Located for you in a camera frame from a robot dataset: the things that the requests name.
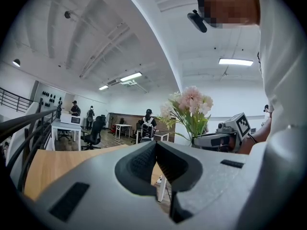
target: black velcro strip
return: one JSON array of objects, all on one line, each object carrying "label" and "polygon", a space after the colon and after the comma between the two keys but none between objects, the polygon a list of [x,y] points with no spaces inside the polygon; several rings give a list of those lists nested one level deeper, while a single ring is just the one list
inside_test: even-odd
[{"label": "black velcro strip", "polygon": [[67,221],[89,187],[90,185],[85,183],[75,183],[49,210],[50,214],[62,221]]},{"label": "black velcro strip", "polygon": [[223,160],[221,162],[221,164],[225,164],[225,165],[228,165],[228,166],[232,166],[232,167],[236,167],[236,168],[239,168],[239,169],[242,169],[244,163],[240,163],[240,162],[235,162],[235,161],[231,161],[231,160]]}]

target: white flower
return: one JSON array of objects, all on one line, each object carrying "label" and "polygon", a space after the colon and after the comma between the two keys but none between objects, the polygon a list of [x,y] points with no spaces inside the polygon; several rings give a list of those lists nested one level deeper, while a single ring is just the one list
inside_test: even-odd
[{"label": "white flower", "polygon": [[170,100],[178,102],[178,100],[181,98],[181,93],[175,92],[173,94],[170,94]]},{"label": "white flower", "polygon": [[191,99],[190,100],[190,107],[189,107],[190,113],[195,114],[197,108],[199,108],[199,103],[197,101]]},{"label": "white flower", "polygon": [[211,110],[211,108],[208,106],[208,103],[203,103],[200,105],[199,112],[203,113],[204,115],[207,115],[207,113]]},{"label": "white flower", "polygon": [[170,118],[171,112],[173,111],[173,107],[169,102],[166,102],[164,105],[160,107],[161,117]]},{"label": "white flower", "polygon": [[205,96],[205,101],[206,101],[206,103],[208,104],[208,107],[211,110],[211,108],[213,106],[213,99],[210,96]]}]

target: white ceiling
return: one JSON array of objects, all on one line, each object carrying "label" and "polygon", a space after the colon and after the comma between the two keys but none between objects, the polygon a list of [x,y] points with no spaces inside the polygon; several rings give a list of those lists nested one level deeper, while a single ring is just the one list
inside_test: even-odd
[{"label": "white ceiling", "polygon": [[[60,65],[61,70],[97,91],[114,79],[138,71],[143,76],[136,81],[145,90],[163,85],[178,89],[168,61],[140,12],[130,0],[128,7],[119,1],[111,4],[110,0],[30,0],[16,18],[6,47],[15,49],[15,58],[29,50],[33,55],[44,56],[53,67]],[[124,9],[130,12],[126,20]],[[70,19],[64,17],[66,11],[71,12]],[[10,61],[5,58],[2,55],[2,60]],[[24,57],[22,65],[28,59]],[[32,71],[33,66],[22,68],[39,79],[50,80],[45,71]],[[138,90],[119,84],[108,91],[123,89]]]},{"label": "white ceiling", "polygon": [[[203,34],[187,19],[197,0],[155,0],[176,41],[184,83],[207,81],[262,81],[258,64],[260,32],[256,26],[215,29]],[[218,65],[219,58],[253,60],[252,67]]]},{"label": "white ceiling", "polygon": [[[196,8],[197,0],[30,0],[1,58],[7,63],[20,58],[23,71],[69,92],[63,79],[99,92],[108,82],[138,71],[143,76],[136,81],[147,91],[163,86],[176,91],[181,83],[203,81],[261,82],[259,29],[208,26],[202,34],[187,19]],[[38,56],[46,64],[30,60]],[[221,57],[254,64],[227,68],[218,65]],[[140,89],[118,84],[104,92],[125,91]]]}]

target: hand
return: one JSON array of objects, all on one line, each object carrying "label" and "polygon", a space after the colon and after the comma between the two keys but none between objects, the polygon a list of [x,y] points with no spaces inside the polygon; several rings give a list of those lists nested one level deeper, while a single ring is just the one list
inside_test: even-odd
[{"label": "hand", "polygon": [[[233,151],[233,149],[235,148],[236,146],[236,141],[233,137],[229,137],[229,142],[227,144],[224,144],[224,139],[222,138],[221,139],[221,147],[222,146],[225,146],[227,145],[228,146],[228,151]],[[255,145],[254,141],[250,138],[250,137],[245,137],[243,140],[242,140],[242,144],[241,144],[241,147],[239,149],[239,151],[237,153],[239,154],[247,154],[249,155],[252,147]]]}]

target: black cap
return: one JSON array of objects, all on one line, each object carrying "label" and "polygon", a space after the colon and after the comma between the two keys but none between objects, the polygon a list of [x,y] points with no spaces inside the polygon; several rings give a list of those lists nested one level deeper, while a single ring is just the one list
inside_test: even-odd
[{"label": "black cap", "polygon": [[197,0],[197,1],[201,18],[214,28],[220,27],[221,25],[216,23],[216,18],[211,18],[210,13],[205,11],[205,0]]}]

